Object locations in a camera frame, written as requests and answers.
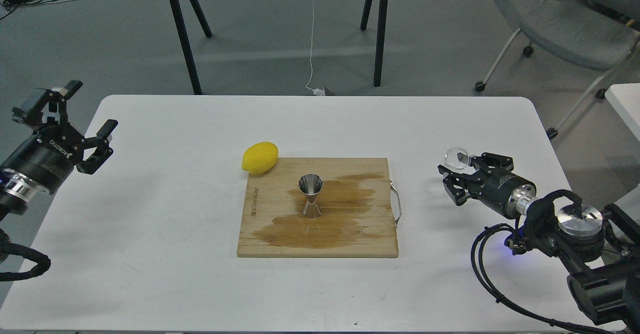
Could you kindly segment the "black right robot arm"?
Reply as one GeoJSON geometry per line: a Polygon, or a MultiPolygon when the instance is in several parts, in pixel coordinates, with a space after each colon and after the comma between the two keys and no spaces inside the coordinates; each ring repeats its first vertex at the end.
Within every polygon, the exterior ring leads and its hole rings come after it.
{"type": "Polygon", "coordinates": [[[638,333],[639,225],[619,206],[599,211],[566,189],[539,198],[535,184],[514,173],[511,157],[489,152],[476,156],[459,147],[448,149],[438,171],[456,205],[475,199],[515,222],[485,227],[471,245],[473,272],[497,303],[571,332],[602,333],[601,324],[622,321],[628,332],[638,333]],[[508,233],[503,244],[513,255],[536,249],[560,259],[569,291],[592,326],[537,315],[498,290],[485,269],[483,252],[500,232],[508,233]]]}

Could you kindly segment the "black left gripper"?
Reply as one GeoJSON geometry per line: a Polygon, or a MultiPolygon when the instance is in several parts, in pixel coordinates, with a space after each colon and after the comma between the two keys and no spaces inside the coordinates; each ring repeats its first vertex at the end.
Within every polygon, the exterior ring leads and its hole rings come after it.
{"type": "Polygon", "coordinates": [[[53,194],[74,168],[92,175],[114,153],[109,137],[118,126],[116,120],[106,120],[91,138],[85,138],[69,122],[67,101],[82,85],[72,80],[63,88],[36,92],[13,107],[13,121],[30,127],[32,134],[3,161],[2,193],[12,197],[53,194]],[[84,160],[84,151],[92,148],[93,154],[84,160]]]}

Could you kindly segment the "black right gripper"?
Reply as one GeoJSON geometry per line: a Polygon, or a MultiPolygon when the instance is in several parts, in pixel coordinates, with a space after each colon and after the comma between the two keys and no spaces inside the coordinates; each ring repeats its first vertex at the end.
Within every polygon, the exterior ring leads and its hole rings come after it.
{"type": "Polygon", "coordinates": [[[526,206],[537,197],[533,182],[510,172],[514,169],[511,157],[490,152],[463,153],[462,163],[475,173],[457,173],[438,165],[445,191],[457,206],[476,199],[503,217],[516,219],[525,215],[526,206]]]}

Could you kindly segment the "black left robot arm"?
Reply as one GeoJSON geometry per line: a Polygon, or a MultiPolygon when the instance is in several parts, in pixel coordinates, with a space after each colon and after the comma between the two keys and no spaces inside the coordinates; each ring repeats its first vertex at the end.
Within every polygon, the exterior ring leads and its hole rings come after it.
{"type": "Polygon", "coordinates": [[[13,108],[13,121],[32,130],[1,165],[0,213],[22,215],[39,192],[54,194],[76,169],[94,174],[113,154],[110,135],[118,122],[109,119],[94,137],[85,137],[69,122],[67,102],[82,87],[73,80],[46,89],[13,108]]]}

